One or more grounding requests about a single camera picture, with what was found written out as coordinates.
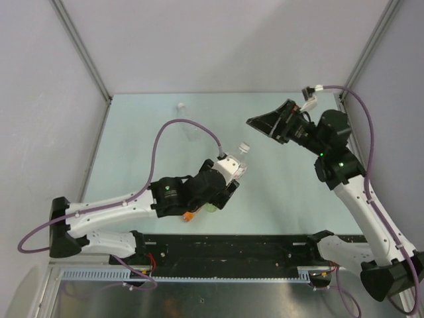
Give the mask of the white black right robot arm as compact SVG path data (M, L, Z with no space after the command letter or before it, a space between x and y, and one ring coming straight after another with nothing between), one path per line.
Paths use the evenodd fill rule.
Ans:
M376 301L419 285L423 253L401 234L371 188L364 185L366 171L347 146L351 127L345 113L329 109L314 123L288 99L246 123L280 144L293 141L316 154L317 178L344 203L369 245L357 248L330 231L321 231L307 240L305 257L310 264L331 261L342 266L360 278Z

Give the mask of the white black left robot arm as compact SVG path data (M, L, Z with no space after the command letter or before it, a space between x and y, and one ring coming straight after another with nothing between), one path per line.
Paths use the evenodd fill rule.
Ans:
M239 186L240 165L232 156L206 160L195 176L161 178L139 193L93 203L70 203L57 197L50 210L49 255L110 254L140 264L146 257L143 235L112 233L105 231L106 226L145 217L182 216L207 204L222 209Z

